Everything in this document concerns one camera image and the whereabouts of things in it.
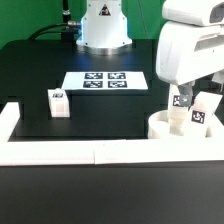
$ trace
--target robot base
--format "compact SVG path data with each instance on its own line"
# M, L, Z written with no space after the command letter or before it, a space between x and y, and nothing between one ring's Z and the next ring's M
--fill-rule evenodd
M79 51L87 52L90 54L96 54L96 55L120 54L120 53L129 51L131 48L132 48L132 43L126 44L117 48L93 48L93 47L89 47L85 45L77 45L77 49Z

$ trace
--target white paper sheet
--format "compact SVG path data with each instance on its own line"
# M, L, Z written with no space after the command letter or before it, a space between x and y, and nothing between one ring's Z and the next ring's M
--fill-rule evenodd
M143 72L66 72L64 90L146 90Z

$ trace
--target black tabletop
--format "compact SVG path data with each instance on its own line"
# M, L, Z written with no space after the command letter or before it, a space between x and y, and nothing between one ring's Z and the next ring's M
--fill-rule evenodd
M147 118L166 108L168 84L155 74L156 41L134 41L113 56L82 53L59 41L15 41L0 51L0 97L20 102L22 117L10 141L138 139ZM48 89L60 88L68 71L142 71L148 90L66 91L70 119L52 119Z
M222 224L224 165L1 167L0 222Z

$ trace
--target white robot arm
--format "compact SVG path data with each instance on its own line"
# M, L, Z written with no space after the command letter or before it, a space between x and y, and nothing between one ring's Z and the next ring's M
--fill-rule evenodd
M172 21L160 34L156 72L179 87L180 103L189 106L195 80L224 69L224 3L167 0L163 17Z
M87 0L87 11L81 21L82 36L78 49L92 54L111 55L129 48L127 18L121 0Z

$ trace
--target small white block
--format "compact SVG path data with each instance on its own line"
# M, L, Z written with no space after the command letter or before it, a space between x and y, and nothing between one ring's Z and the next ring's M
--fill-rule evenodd
M48 100L52 117L70 117L69 101L65 90L48 90Z
M0 142L7 142L20 118L19 104L7 103L0 114Z

